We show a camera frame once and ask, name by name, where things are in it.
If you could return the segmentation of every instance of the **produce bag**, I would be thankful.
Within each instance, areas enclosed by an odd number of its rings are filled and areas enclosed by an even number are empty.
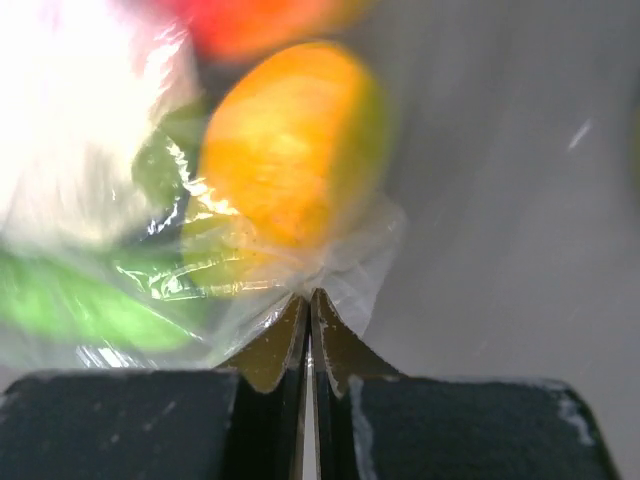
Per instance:
[[[390,4],[4,2],[0,361],[208,368],[315,288],[362,333],[405,224]]]

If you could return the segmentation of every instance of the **red fruit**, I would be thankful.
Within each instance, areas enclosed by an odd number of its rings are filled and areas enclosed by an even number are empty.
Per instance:
[[[330,28],[369,0],[157,0],[207,55],[244,58]]]

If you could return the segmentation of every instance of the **clear plastic bag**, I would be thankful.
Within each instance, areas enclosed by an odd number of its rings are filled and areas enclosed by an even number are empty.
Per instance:
[[[4,364],[206,368],[318,287],[364,331],[404,230],[379,185],[405,77],[356,53],[380,6],[314,1],[218,50],[207,2],[0,6]]]

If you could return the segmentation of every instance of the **gray background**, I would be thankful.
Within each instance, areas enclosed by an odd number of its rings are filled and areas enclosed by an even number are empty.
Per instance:
[[[640,2],[422,8],[424,83],[388,184],[410,231],[365,340],[410,374],[570,382],[638,480]]]

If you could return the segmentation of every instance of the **orange fruit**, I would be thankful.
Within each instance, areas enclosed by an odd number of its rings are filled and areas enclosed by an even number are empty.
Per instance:
[[[207,128],[198,177],[209,203],[232,207],[260,241],[315,248],[371,197],[389,144],[385,96],[371,73],[338,45],[306,43],[270,57],[227,95]]]

